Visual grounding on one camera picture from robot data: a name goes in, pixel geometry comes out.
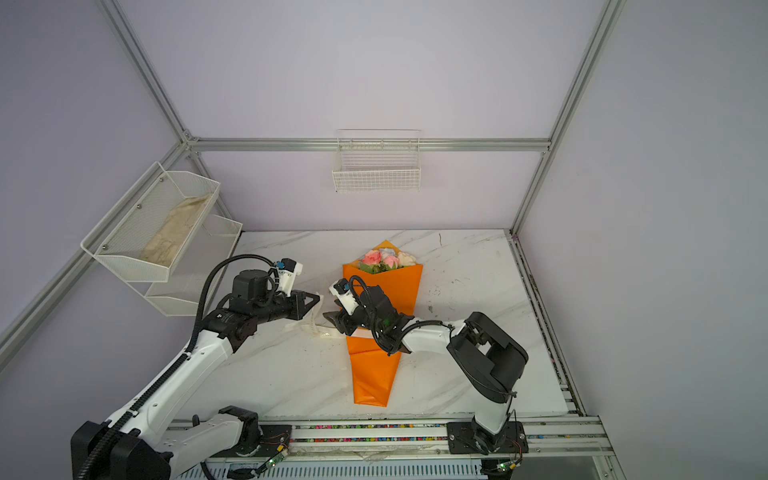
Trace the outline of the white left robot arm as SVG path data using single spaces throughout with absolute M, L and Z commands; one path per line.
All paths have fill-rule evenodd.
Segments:
M 172 479 L 221 451 L 249 457 L 271 447 L 258 414 L 242 407 L 226 406 L 184 431 L 169 429 L 192 394 L 260 325 L 301 320 L 321 301 L 295 289 L 303 266 L 283 258 L 269 261 L 267 270 L 242 271 L 232 292 L 208 311 L 213 281 L 235 260 L 221 261 L 205 279 L 190 339 L 178 356 L 107 420 L 87 421 L 73 434 L 73 478 Z

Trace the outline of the cream printed ribbon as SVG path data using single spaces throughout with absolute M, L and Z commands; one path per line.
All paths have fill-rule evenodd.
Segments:
M 298 334 L 323 340 L 343 340 L 345 336 L 329 323 L 320 310 L 313 309 L 307 316 L 292 321 L 283 328 L 284 333 Z

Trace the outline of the orange wrapping paper sheet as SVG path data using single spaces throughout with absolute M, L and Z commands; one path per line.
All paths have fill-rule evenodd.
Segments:
M 402 251 L 389 241 L 380 243 L 372 250 L 376 249 L 382 252 L 382 257 L 398 255 L 398 252 Z M 400 266 L 395 270 L 385 268 L 380 273 L 369 274 L 359 268 L 359 262 L 363 256 L 345 264 L 342 267 L 343 276 L 350 278 L 357 275 L 368 286 L 381 287 L 398 311 L 412 315 L 418 298 L 423 266 L 417 262 L 415 266 Z M 347 339 L 347 350 L 352 370 L 354 403 L 385 407 L 389 401 L 401 355 L 399 353 L 387 355 L 373 339 L 357 335 Z

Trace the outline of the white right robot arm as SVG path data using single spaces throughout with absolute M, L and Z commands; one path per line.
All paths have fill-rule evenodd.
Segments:
M 379 286 L 354 275 L 329 288 L 337 312 L 324 317 L 351 337 L 364 329 L 377 349 L 395 354 L 437 353 L 450 356 L 476 391 L 473 417 L 449 429 L 467 449 L 484 455 L 511 450 L 525 453 L 521 427 L 514 418 L 515 383 L 529 361 L 527 351 L 482 312 L 463 321 L 424 320 L 399 312 Z

